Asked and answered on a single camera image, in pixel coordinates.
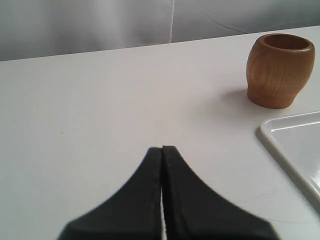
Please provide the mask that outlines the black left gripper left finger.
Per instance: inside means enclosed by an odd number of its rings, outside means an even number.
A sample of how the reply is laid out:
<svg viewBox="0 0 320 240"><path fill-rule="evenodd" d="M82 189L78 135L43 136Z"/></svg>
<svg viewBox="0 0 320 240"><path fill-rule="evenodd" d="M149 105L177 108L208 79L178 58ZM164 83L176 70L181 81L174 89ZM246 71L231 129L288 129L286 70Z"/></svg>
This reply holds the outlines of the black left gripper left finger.
<svg viewBox="0 0 320 240"><path fill-rule="evenodd" d="M151 147L130 179L107 201L70 221L60 240L160 240L161 148Z"/></svg>

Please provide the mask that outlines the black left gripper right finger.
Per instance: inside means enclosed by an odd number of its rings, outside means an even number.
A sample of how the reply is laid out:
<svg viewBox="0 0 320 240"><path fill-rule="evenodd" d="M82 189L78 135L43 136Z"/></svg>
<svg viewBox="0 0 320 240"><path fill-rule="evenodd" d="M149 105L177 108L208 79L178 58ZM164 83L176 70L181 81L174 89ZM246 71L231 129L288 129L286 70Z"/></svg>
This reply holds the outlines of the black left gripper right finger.
<svg viewBox="0 0 320 240"><path fill-rule="evenodd" d="M169 240L277 240L272 225L213 191L174 146L162 147L162 204Z"/></svg>

